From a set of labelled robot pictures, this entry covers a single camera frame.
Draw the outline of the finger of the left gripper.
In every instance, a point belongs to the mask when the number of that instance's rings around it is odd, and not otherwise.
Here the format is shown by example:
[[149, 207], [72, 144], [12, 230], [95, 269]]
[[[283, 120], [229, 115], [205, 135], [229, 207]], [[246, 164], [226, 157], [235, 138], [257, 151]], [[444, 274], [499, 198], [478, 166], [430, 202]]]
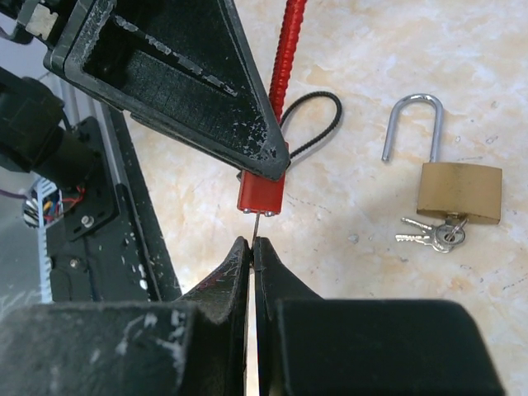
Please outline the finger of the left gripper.
[[139, 123], [233, 167], [258, 159], [273, 117], [231, 1], [82, 1], [45, 67]]

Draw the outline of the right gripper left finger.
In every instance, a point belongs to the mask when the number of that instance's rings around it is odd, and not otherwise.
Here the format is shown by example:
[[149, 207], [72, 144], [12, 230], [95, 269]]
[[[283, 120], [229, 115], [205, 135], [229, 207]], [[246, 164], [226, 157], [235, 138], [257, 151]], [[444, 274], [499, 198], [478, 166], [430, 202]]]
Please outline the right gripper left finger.
[[172, 302], [62, 303], [1, 321], [4, 395], [241, 395], [250, 248]]

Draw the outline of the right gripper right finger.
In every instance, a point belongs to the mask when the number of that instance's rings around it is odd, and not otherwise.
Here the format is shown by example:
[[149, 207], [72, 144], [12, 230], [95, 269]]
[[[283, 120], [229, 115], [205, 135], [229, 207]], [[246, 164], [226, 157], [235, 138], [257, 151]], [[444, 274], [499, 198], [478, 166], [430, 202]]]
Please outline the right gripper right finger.
[[470, 314], [443, 299], [324, 299], [253, 245], [262, 395], [502, 395]]

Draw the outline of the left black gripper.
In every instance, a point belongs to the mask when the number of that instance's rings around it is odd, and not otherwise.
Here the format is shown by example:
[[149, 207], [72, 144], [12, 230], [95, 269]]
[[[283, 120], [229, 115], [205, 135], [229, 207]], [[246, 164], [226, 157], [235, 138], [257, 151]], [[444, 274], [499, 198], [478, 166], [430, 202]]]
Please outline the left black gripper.
[[1, 14], [15, 22], [1, 38], [19, 45], [37, 39], [45, 45], [71, 45], [83, 23], [83, 2], [1, 0]]

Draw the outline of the silver key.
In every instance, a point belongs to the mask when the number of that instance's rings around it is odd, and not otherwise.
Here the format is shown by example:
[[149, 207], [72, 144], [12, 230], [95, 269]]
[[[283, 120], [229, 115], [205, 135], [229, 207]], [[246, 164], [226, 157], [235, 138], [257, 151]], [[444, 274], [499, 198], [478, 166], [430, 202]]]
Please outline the silver key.
[[255, 240], [257, 238], [258, 228], [260, 224], [260, 217], [261, 217], [261, 213], [257, 212], [255, 215], [255, 222], [254, 222], [253, 231], [252, 231], [252, 244], [255, 243]]
[[449, 253], [465, 242], [466, 232], [464, 227], [469, 221], [466, 218], [453, 218], [447, 219], [442, 224], [434, 225], [403, 217], [401, 222], [418, 229], [420, 233], [396, 234], [395, 240], [397, 242], [418, 243], [430, 247], [436, 252]]

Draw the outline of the black cable lock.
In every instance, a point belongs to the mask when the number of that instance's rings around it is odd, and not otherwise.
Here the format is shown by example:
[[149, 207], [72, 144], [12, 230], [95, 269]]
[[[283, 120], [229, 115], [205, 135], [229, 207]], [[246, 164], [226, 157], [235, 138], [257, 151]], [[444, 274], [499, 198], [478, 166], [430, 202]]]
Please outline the black cable lock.
[[280, 127], [284, 136], [294, 137], [290, 161], [317, 152], [332, 139], [342, 123], [341, 98], [329, 91], [313, 91], [297, 98], [284, 111]]

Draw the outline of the red cable lock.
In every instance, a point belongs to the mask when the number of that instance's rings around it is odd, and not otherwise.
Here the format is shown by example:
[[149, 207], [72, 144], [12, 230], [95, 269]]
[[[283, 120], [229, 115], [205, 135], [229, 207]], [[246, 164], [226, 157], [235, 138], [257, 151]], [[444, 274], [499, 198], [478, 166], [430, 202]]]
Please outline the red cable lock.
[[293, 68], [295, 51], [304, 19], [306, 1], [288, 1], [280, 29], [279, 41], [271, 75], [269, 101], [273, 110], [271, 131], [266, 134], [258, 159], [271, 168], [242, 172], [237, 207], [245, 214], [278, 215], [282, 209], [285, 170], [290, 164], [289, 146], [279, 122], [282, 118], [285, 94]]

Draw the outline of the brass padlock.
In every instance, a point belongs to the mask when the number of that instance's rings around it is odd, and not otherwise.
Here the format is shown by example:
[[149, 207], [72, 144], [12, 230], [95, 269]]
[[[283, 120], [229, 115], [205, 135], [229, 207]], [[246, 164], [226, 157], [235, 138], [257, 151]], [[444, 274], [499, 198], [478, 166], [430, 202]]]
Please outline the brass padlock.
[[429, 161], [422, 165], [417, 213], [437, 219], [467, 219], [472, 224], [499, 224], [502, 218], [503, 171], [499, 167], [440, 160], [444, 107], [437, 97], [414, 93], [394, 104], [381, 160], [388, 163], [391, 159], [400, 112], [418, 102], [431, 106], [435, 115]]

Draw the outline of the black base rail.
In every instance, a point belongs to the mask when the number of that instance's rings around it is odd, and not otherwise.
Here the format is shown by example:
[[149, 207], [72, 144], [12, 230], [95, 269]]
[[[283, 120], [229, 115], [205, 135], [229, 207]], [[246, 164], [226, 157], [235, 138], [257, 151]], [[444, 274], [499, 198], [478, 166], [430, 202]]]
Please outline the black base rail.
[[182, 290], [124, 116], [95, 103], [76, 135], [101, 156], [77, 191], [38, 178], [40, 300], [173, 301]]

